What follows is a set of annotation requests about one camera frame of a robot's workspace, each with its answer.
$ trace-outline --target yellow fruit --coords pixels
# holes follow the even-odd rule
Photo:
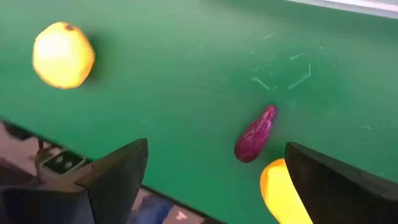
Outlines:
[[[290,179],[285,159],[277,159],[264,169],[260,178],[260,188],[267,208],[279,223],[312,223]]]
[[[58,88],[80,86],[94,59],[94,50],[84,33],[66,22],[47,27],[33,46],[34,70],[45,83]]]

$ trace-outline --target lemon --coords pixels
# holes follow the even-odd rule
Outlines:
[[[260,178],[260,188],[267,208],[279,223],[312,223],[294,188],[285,159],[277,159],[264,169]]]
[[[94,50],[77,27],[56,22],[43,30],[33,46],[33,68],[51,86],[80,86],[94,64]]]

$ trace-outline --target floor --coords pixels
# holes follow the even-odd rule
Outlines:
[[[20,169],[35,175],[34,156],[37,151],[37,140],[34,138],[18,141],[12,139],[0,124],[0,159],[18,166]],[[140,189],[132,210],[139,208],[142,199],[151,193]],[[201,224],[203,219],[193,212],[174,206],[163,224]]]

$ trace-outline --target green surface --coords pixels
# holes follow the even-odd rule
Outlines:
[[[287,141],[398,180],[398,21],[281,0],[17,0],[0,21],[0,116],[94,158],[148,138],[144,183],[228,223],[275,223],[259,177]],[[56,21],[96,51],[74,90],[32,69]],[[270,141],[243,164],[234,142],[270,102]]]

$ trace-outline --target purple eggplant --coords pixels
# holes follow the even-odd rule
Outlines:
[[[253,121],[235,144],[235,156],[242,162],[251,162],[260,154],[266,145],[277,108],[269,105],[260,118]]]

